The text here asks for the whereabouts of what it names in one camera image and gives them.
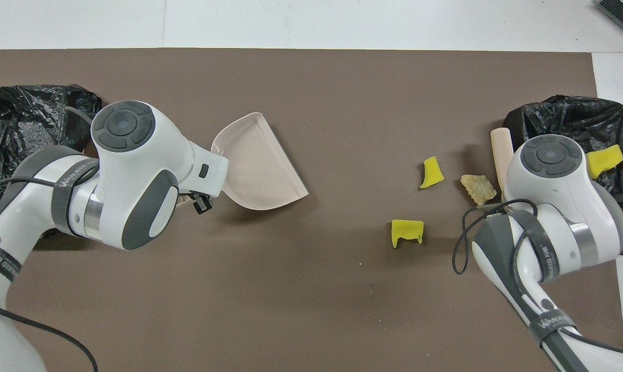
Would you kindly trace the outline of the beige plastic dustpan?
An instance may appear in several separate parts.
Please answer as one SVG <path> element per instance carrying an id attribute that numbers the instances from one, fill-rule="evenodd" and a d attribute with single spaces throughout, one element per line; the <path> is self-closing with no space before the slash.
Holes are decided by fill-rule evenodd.
<path id="1" fill-rule="evenodd" d="M 262 113 L 239 118 L 220 130 L 207 151 L 194 146 L 194 167 L 183 194 L 224 193 L 241 207 L 278 209 L 309 195 Z"/>

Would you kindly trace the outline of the notched yellow sponge piece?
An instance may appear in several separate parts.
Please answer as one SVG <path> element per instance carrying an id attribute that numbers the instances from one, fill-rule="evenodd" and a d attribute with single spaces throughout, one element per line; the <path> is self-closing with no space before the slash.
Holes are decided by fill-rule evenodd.
<path id="1" fill-rule="evenodd" d="M 399 240 L 411 240 L 422 244 L 425 222 L 394 219 L 391 221 L 392 247 L 397 249 Z"/>

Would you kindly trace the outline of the curved yellow sponge piece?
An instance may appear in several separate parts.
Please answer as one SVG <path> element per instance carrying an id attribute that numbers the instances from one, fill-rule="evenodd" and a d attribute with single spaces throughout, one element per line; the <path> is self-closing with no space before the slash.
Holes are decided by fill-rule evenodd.
<path id="1" fill-rule="evenodd" d="M 430 188 L 445 179 L 436 156 L 432 156 L 424 160 L 423 171 L 423 180 L 420 186 L 418 186 L 420 189 Z"/>

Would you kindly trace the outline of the pale fried dumpling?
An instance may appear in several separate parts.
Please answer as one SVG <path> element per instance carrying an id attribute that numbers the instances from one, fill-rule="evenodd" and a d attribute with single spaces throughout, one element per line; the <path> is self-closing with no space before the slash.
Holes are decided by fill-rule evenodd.
<path id="1" fill-rule="evenodd" d="M 459 181 L 477 207 L 486 205 L 497 196 L 496 189 L 487 176 L 463 175 Z"/>

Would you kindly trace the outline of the beige brush handle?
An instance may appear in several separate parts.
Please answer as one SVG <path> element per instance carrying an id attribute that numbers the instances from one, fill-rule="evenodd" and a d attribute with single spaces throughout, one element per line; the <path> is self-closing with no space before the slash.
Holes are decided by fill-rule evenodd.
<path id="1" fill-rule="evenodd" d="M 514 154 L 510 130 L 507 128 L 491 130 L 490 141 L 496 178 L 503 193 L 507 181 L 508 167 Z"/>

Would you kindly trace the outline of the yellow sponge chunk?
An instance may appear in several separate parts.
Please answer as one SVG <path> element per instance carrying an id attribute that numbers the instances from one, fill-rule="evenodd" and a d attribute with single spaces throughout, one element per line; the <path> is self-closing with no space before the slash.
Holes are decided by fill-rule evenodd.
<path id="1" fill-rule="evenodd" d="M 588 176 L 592 180 L 623 162 L 623 153 L 618 144 L 603 150 L 589 151 L 585 157 Z"/>

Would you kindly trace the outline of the black bag lined bin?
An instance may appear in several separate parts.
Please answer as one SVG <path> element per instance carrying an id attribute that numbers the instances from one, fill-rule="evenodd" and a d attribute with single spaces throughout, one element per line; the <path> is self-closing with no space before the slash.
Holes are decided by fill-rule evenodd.
<path id="1" fill-rule="evenodd" d="M 510 111 L 503 127 L 510 131 L 515 150 L 533 137 L 558 134 L 576 141 L 586 153 L 618 145 L 623 155 L 623 104 L 612 100 L 555 95 Z M 623 210 L 623 161 L 596 182 Z"/>
<path id="2" fill-rule="evenodd" d="M 0 86 L 0 180 L 16 177 L 28 156 L 52 146 L 82 153 L 90 124 L 81 117 L 98 113 L 99 95 L 77 85 Z M 0 199 L 6 186 L 0 187 Z"/>

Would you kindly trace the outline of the brown table mat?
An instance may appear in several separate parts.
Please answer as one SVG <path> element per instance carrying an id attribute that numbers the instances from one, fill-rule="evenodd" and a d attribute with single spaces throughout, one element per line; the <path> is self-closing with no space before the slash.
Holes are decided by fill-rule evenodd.
<path id="1" fill-rule="evenodd" d="M 208 148 L 264 115 L 309 195 L 275 210 L 225 195 L 177 209 L 127 252 L 41 240 L 8 293 L 100 372 L 555 372 L 474 261 L 451 266 L 495 181 L 489 133 L 553 95 L 595 96 L 591 56 L 386 50 L 0 50 L 0 86 L 80 85 L 146 101 Z M 444 181 L 420 189 L 436 156 Z M 391 221 L 425 222 L 392 247 Z"/>

